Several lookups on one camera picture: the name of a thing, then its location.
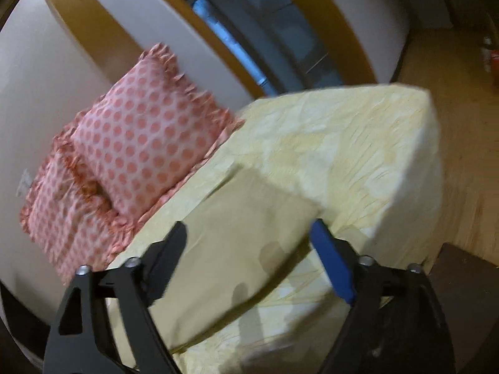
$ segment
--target pillowcase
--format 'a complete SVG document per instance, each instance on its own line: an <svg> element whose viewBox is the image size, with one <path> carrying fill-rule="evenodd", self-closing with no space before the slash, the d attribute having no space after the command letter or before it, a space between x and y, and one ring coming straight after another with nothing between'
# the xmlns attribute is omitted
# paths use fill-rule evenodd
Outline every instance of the pillowcase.
<svg viewBox="0 0 499 374"><path fill-rule="evenodd" d="M156 45L83 117L72 136L113 208L137 222L239 122L178 73Z"/></svg>
<svg viewBox="0 0 499 374"><path fill-rule="evenodd" d="M279 282L282 267L304 256L300 244L308 253L303 239L320 211L255 169L231 169L184 219L186 248L168 290L149 309L168 349L176 352L224 327L269 283ZM133 367L115 301L109 310L121 360Z"/></svg>
<svg viewBox="0 0 499 374"><path fill-rule="evenodd" d="M59 136L70 133L65 129ZM65 285L75 270L104 270L133 239L133 227L99 194L92 172L71 143L57 137L21 210L21 226L48 256Z"/></svg>

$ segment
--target light switch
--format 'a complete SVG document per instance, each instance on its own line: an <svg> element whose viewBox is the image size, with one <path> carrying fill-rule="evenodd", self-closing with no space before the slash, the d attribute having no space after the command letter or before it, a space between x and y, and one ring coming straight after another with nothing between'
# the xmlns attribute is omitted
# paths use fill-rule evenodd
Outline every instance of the light switch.
<svg viewBox="0 0 499 374"><path fill-rule="evenodd" d="M26 197L32 184L33 178L29 175L28 170L24 169L19 185L17 186L16 197Z"/></svg>

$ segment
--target fitted sheet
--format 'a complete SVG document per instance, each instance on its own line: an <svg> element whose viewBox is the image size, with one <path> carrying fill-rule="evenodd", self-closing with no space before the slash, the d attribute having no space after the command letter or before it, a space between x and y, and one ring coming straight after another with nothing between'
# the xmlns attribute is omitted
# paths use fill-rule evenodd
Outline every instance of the fitted sheet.
<svg viewBox="0 0 499 374"><path fill-rule="evenodd" d="M399 84L308 91L260 99L241 117L245 125L111 268L163 238L235 163L319 204L330 230L359 253L395 267L423 261L442 200L438 124L427 91ZM184 373L311 372L347 312L311 249L268 296L174 357Z"/></svg>

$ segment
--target pillow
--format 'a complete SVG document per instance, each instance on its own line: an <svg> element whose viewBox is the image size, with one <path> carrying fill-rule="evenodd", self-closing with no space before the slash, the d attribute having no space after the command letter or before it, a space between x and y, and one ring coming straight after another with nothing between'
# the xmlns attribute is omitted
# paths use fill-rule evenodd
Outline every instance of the pillow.
<svg viewBox="0 0 499 374"><path fill-rule="evenodd" d="M92 172L75 155L72 144L54 139L21 210L21 225L65 285L82 264L104 270L116 249L124 249L133 238L133 227L98 191Z"/></svg>
<svg viewBox="0 0 499 374"><path fill-rule="evenodd" d="M71 139L113 208L137 222L238 124L178 73L175 55L159 44L94 105Z"/></svg>

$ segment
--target wooden floor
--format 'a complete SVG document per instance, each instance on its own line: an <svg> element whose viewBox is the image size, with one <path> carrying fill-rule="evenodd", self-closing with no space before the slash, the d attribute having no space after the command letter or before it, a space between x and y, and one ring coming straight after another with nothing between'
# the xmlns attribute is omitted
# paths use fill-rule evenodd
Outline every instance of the wooden floor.
<svg viewBox="0 0 499 374"><path fill-rule="evenodd" d="M482 68L480 35L412 35L399 82L429 89L441 128L443 208L433 262L444 242L499 265L499 88Z"/></svg>

